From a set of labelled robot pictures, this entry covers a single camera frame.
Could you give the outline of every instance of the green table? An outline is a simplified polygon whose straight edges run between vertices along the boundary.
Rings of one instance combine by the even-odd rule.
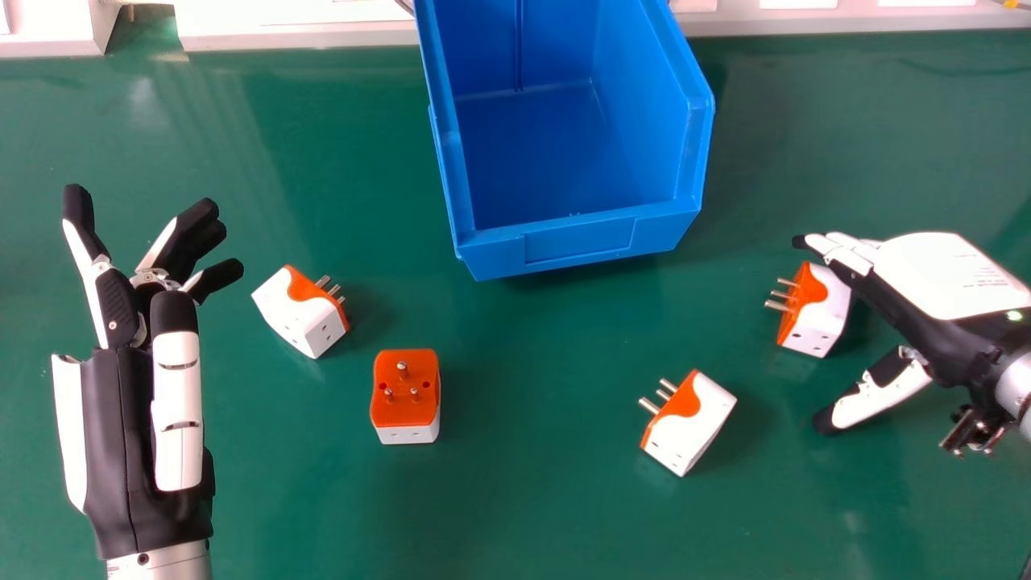
[[[1031,448],[936,448],[934,389],[823,439],[814,410],[897,337],[774,347],[762,302],[797,232],[961,231],[1031,277],[1026,32],[693,43],[719,100],[706,203],[672,252],[477,283],[455,259],[413,47],[187,57],[172,22],[105,59],[0,63],[0,578],[100,578],[64,491],[52,352],[94,344],[59,228],[67,181],[131,269],[219,201],[244,279],[202,309],[220,580],[1016,578]],[[343,284],[354,334],[311,362],[250,293],[281,264]],[[441,436],[387,448],[375,353],[432,347]],[[680,480],[635,401],[693,368],[739,403]]]

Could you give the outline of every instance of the robotic arm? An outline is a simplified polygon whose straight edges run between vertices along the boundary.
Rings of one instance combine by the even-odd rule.
[[[1031,292],[966,239],[921,232],[887,241],[831,232],[796,236],[908,343],[892,349],[813,419],[839,433],[932,382],[970,404],[940,446],[992,453],[1009,429],[1031,440]]]
[[[187,277],[226,237],[209,199],[172,218],[131,279],[111,265],[81,185],[65,186],[62,228],[99,345],[85,362],[52,357],[68,498],[93,524],[109,579],[209,579],[214,464],[195,307],[243,265]]]

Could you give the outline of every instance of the orange and white plug adapter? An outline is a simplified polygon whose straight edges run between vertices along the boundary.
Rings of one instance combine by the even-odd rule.
[[[384,445],[433,443],[440,433],[440,366],[432,349],[380,351],[369,418]]]
[[[809,262],[802,262],[794,279],[776,280],[787,294],[772,289],[770,296],[784,302],[768,300],[764,305],[781,313],[776,344],[824,359],[844,331],[852,287],[831,268]]]
[[[641,449],[684,477],[716,439],[737,398],[698,370],[692,371],[679,387],[665,379],[659,384],[662,388],[655,394],[664,405],[660,407],[643,397],[637,402],[655,415],[644,430]]]
[[[340,284],[325,289],[329,276],[311,281],[285,265],[251,295],[265,322],[282,340],[311,359],[319,359],[351,332],[343,312]]]

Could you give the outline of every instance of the plug pin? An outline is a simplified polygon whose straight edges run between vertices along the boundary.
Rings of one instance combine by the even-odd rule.
[[[644,408],[645,411],[647,411],[648,413],[651,413],[653,415],[658,415],[659,414],[659,408],[656,407],[656,405],[654,403],[652,403],[651,401],[648,401],[647,399],[645,399],[643,397],[637,400],[637,405],[640,405],[641,407]]]
[[[775,311],[791,312],[791,309],[789,309],[788,307],[781,305],[780,303],[775,303],[773,301],[766,301],[765,303],[763,303],[763,306],[768,309],[773,309]]]

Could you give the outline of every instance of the blue storage container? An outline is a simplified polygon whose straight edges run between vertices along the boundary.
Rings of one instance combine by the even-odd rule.
[[[452,236],[488,279],[672,249],[713,99],[666,0],[417,0]]]

